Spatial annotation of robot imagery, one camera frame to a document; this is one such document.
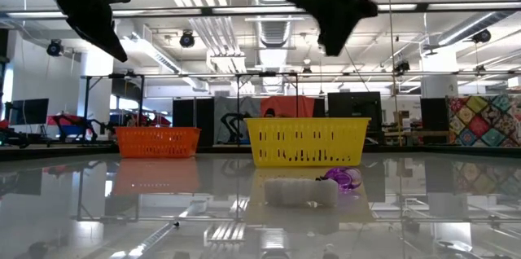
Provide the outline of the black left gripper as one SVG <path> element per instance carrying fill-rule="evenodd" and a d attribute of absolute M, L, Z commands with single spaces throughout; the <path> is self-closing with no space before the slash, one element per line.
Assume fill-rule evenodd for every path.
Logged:
<path fill-rule="evenodd" d="M 128 56 L 116 35 L 115 21 L 107 0 L 56 0 L 59 9 L 67 16 L 67 23 L 77 35 L 118 59 Z"/>

